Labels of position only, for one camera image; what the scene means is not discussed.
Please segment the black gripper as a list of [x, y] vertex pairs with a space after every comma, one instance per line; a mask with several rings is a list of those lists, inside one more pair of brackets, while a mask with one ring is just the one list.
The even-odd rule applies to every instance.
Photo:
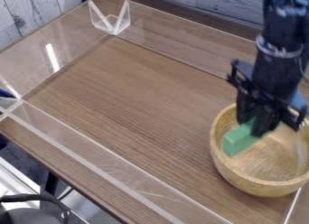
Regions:
[[300, 83], [305, 73], [305, 47], [287, 51], [271, 45], [263, 36], [255, 39], [254, 64], [233, 60], [227, 82], [238, 91], [237, 120], [254, 119], [251, 135], [261, 137], [282, 122], [293, 131], [308, 116], [308, 99]]

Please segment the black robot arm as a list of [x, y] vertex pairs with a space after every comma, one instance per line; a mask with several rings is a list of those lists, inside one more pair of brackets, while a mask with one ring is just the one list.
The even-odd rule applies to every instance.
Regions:
[[309, 82], [309, 0], [263, 0], [263, 20], [254, 63], [233, 60], [227, 75], [238, 90], [237, 121], [253, 124], [253, 136], [281, 123], [298, 130], [309, 116], [300, 90], [301, 82]]

